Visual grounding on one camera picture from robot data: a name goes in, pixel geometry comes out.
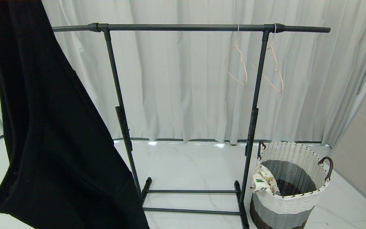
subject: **black cloth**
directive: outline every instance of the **black cloth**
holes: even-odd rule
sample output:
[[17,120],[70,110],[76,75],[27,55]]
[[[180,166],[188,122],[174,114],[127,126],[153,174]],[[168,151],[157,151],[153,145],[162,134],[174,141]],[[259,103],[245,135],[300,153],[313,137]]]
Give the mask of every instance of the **black cloth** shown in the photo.
[[149,228],[39,0],[0,1],[0,96],[9,155],[1,213],[38,229]]

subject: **brown handle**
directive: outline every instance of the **brown handle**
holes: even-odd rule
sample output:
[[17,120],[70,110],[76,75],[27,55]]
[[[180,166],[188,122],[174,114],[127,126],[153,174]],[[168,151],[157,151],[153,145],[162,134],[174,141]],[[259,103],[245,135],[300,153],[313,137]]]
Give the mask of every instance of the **brown handle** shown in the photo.
[[331,172],[333,171],[333,160],[332,160],[330,157],[325,156],[324,158],[322,158],[322,159],[318,162],[318,164],[323,164],[325,159],[329,160],[329,162],[330,162],[329,172],[328,172],[328,174],[327,174],[327,177],[325,178],[325,181],[326,181],[327,179],[328,179],[328,180],[330,180]]
[[266,149],[266,145],[262,141],[260,141],[260,144],[259,144],[259,147],[258,147],[258,158],[259,159],[262,159],[262,157],[261,157],[261,145],[263,145],[263,149]]

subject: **black garment rack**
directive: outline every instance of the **black garment rack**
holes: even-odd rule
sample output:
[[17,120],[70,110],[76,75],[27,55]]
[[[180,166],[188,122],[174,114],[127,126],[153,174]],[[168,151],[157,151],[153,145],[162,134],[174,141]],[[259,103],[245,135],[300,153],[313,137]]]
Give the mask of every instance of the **black garment rack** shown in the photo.
[[[260,60],[257,71],[257,79],[254,91],[254,99],[252,103],[251,119],[248,129],[247,145],[245,147],[245,169],[244,176],[242,178],[242,187],[238,181],[234,182],[234,190],[150,190],[152,183],[151,177],[145,182],[144,188],[141,191],[138,176],[136,173],[135,164],[132,157],[132,142],[129,136],[128,123],[126,121],[124,103],[122,100],[121,87],[119,85],[118,73],[115,64],[114,52],[111,44],[110,31],[258,31],[263,32],[262,35],[262,47]],[[129,163],[131,164],[132,175],[137,187],[138,195],[142,198],[142,204],[145,202],[145,198],[149,193],[205,193],[205,194],[235,194],[238,202],[238,212],[225,212],[225,211],[206,211],[206,210],[186,210],[186,209],[167,209],[167,208],[151,208],[144,207],[146,211],[156,212],[183,212],[183,213],[206,213],[206,214],[222,214],[222,215],[238,215],[241,217],[243,229],[249,229],[247,214],[244,207],[245,189],[247,188],[247,178],[249,165],[251,160],[252,144],[254,142],[255,127],[258,116],[258,96],[261,85],[263,63],[265,61],[266,47],[268,43],[269,33],[279,32],[330,32],[330,28],[327,27],[310,27],[310,26],[286,26],[283,24],[264,24],[264,25],[249,25],[249,24],[103,24],[103,23],[91,23],[88,25],[79,26],[59,26],[53,27],[54,32],[66,32],[66,31],[92,31],[92,32],[104,32],[104,38],[106,41],[108,56],[111,64],[112,74],[114,78],[115,88],[118,96],[119,106],[116,107],[119,125],[121,126],[122,137],[125,143],[126,152],[128,154]]]

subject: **laundry basket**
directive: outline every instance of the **laundry basket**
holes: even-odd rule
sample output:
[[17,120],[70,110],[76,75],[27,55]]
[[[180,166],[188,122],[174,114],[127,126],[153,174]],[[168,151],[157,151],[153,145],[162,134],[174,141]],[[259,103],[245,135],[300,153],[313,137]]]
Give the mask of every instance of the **laundry basket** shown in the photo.
[[[328,159],[327,172],[323,162]],[[273,174],[281,196],[268,191],[253,193],[252,221],[258,229],[302,229],[330,181],[333,161],[321,160],[306,146],[293,142],[260,142],[257,165]]]

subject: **marble tile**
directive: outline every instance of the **marble tile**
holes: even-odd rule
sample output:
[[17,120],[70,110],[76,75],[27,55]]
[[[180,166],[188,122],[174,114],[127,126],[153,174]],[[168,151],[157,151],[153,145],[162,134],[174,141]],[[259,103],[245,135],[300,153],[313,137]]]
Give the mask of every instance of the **marble tile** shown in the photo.
[[[116,148],[128,163],[124,143]],[[220,142],[148,142],[133,141],[133,157],[141,188],[148,177],[151,189],[233,190],[234,181],[242,183],[245,144],[231,146]],[[330,148],[308,144],[319,157]],[[257,144],[253,145],[250,173],[256,165]],[[3,141],[0,141],[0,182],[8,167]],[[245,207],[249,211],[251,192],[248,188]],[[195,210],[237,211],[232,194],[149,194],[144,207]],[[192,213],[146,212],[151,229],[239,229],[238,216]],[[249,213],[250,228],[256,229]],[[0,214],[0,228],[28,229],[29,226],[8,215]],[[312,211],[306,229],[366,229],[366,199],[336,172],[320,202]]]

